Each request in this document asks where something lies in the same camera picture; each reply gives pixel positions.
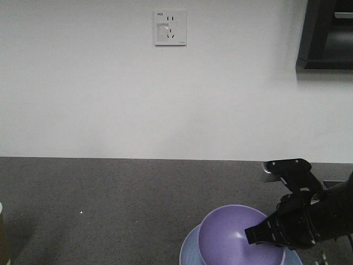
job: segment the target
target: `dark gray counter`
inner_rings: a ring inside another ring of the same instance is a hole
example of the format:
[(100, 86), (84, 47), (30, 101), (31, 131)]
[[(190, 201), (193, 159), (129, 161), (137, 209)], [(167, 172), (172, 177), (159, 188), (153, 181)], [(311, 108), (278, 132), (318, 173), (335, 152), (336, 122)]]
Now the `dark gray counter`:
[[(262, 183), (259, 162), (0, 158), (0, 201), (13, 264), (179, 264), (188, 232), (212, 209), (245, 204), (271, 214), (288, 191)], [(349, 164), (313, 164), (346, 180)], [(298, 251), (309, 265), (353, 264), (348, 240)]]

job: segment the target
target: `light blue plate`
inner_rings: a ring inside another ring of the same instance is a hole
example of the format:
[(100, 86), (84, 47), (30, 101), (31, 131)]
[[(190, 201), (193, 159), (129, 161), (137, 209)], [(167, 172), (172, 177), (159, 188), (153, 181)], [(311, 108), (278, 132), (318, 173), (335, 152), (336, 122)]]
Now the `light blue plate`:
[[(179, 264), (180, 265), (203, 265), (197, 247), (197, 234), (200, 226), (195, 227), (184, 240), (181, 246)], [(303, 265), (298, 254), (286, 248), (286, 258), (284, 265)]]

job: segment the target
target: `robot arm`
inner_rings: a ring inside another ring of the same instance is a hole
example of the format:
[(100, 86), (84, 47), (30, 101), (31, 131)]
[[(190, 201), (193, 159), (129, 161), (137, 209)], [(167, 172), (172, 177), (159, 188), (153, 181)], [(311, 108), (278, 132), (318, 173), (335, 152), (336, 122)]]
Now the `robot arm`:
[(245, 230), (249, 244), (271, 242), (305, 249), (353, 234), (353, 173), (346, 182), (324, 189), (310, 169), (303, 159), (264, 163), (264, 170), (292, 193), (283, 196), (263, 222)]

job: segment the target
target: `outlet faceplate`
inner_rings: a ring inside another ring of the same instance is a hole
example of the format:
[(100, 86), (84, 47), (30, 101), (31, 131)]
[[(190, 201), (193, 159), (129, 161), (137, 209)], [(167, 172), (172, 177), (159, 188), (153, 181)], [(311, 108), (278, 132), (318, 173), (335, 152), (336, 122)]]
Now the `outlet faceplate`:
[(186, 45), (186, 9), (153, 12), (155, 45)]

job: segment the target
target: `black cabinet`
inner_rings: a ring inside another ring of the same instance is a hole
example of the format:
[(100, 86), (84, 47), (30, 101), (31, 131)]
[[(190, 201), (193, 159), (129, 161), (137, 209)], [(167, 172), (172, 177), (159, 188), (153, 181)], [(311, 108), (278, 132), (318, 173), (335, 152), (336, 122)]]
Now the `black cabinet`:
[(353, 0), (308, 0), (297, 65), (353, 69)]

